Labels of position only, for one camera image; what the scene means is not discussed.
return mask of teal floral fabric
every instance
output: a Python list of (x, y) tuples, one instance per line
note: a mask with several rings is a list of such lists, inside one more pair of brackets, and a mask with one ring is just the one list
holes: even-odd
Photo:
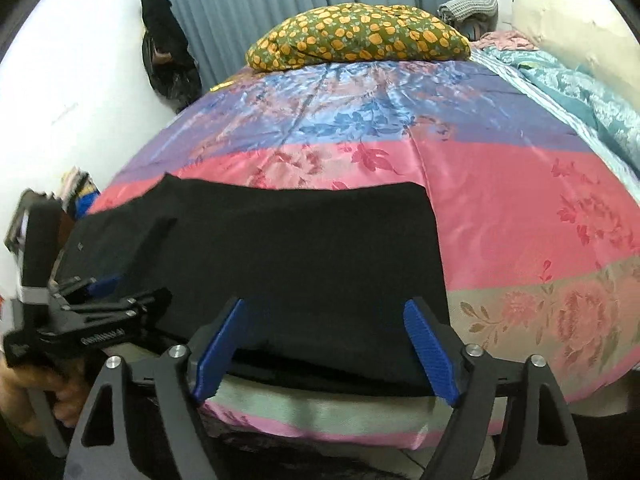
[(640, 177), (640, 114), (586, 70), (565, 67), (542, 50), (483, 50), (515, 69), (562, 108), (597, 131), (600, 140)]

